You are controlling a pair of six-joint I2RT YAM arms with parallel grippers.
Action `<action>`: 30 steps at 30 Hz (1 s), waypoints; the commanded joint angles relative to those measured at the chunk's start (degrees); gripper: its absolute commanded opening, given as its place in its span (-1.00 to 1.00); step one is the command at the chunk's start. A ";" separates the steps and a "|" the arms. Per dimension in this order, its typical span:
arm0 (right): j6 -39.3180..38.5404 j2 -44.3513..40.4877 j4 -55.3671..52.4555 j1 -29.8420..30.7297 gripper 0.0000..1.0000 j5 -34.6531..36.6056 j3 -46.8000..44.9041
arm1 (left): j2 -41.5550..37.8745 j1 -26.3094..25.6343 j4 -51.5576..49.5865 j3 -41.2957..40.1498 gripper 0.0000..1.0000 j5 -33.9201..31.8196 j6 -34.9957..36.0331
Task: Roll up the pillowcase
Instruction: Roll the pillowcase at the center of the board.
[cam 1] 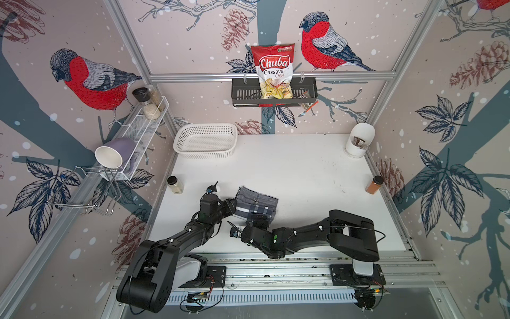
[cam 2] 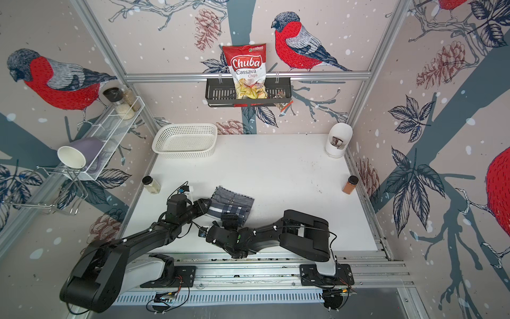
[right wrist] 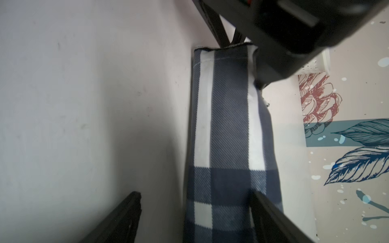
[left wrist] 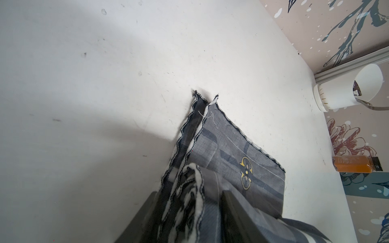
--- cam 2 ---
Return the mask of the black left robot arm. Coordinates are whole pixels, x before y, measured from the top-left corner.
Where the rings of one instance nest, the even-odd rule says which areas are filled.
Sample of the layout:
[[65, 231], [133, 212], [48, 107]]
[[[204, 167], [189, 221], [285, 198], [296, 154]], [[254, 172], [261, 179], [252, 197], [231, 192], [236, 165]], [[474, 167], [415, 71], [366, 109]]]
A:
[[89, 244], [61, 288], [61, 301], [104, 312], [121, 294], [128, 264], [174, 242], [182, 227], [206, 214], [211, 203], [207, 198], [190, 202], [186, 195], [172, 195], [167, 200], [167, 210], [146, 230], [123, 239]]

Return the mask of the grey plaid pillowcase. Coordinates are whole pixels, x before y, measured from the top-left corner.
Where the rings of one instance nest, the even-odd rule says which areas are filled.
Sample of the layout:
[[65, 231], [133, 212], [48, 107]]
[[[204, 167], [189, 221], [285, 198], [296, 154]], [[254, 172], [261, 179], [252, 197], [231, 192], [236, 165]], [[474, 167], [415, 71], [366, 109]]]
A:
[[253, 205], [254, 198], [218, 186], [211, 197], [207, 215], [221, 219], [223, 215], [234, 214], [241, 227], [246, 223]]

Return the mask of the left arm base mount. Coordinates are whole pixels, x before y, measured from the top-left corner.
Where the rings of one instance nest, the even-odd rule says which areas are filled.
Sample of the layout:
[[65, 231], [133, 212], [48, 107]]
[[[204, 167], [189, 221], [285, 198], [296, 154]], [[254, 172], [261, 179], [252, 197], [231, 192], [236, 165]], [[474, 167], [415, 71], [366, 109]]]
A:
[[163, 268], [157, 279], [141, 284], [141, 288], [178, 288], [179, 286], [191, 288], [194, 285], [196, 266], [176, 266], [174, 258], [163, 254], [151, 254], [148, 260], [161, 261]]

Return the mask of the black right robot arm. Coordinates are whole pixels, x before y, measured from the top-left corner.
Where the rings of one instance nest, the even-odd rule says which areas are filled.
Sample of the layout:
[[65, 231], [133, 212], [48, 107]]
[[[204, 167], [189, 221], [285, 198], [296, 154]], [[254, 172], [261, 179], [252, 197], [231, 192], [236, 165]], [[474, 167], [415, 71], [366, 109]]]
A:
[[234, 229], [216, 222], [205, 235], [207, 243], [221, 248], [234, 259], [244, 259], [261, 250], [281, 247], [299, 257], [316, 263], [323, 276], [336, 276], [337, 261], [332, 243], [337, 235], [329, 230], [329, 223], [320, 217], [287, 209], [282, 218], [259, 228]]

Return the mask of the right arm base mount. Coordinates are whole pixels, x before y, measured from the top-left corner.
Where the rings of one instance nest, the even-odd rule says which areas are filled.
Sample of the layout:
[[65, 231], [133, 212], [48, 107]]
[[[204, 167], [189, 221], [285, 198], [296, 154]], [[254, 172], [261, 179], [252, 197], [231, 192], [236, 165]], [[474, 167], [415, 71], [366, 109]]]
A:
[[303, 264], [299, 267], [301, 285], [317, 288], [351, 287], [355, 284], [351, 266], [335, 264], [333, 275], [325, 275], [319, 271], [316, 264]]

